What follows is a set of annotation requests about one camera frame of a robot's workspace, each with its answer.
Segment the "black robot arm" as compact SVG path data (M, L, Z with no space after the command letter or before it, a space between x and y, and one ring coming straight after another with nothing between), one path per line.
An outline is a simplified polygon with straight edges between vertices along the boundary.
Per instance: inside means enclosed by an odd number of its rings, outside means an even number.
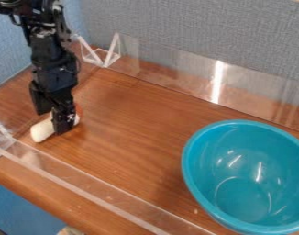
M57 135L70 131L76 122L72 88L78 83L80 61L66 48L66 27L59 0L0 0L0 14L22 28L30 48L31 81L29 94L38 115L51 113Z

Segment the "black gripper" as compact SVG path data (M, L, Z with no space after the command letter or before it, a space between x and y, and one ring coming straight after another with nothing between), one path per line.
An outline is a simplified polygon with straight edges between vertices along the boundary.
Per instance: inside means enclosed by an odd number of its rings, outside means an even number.
M33 80L29 95L38 115L51 111L51 127L57 135L72 130L76 106L72 88L77 85L77 58L62 46L53 30L30 36Z

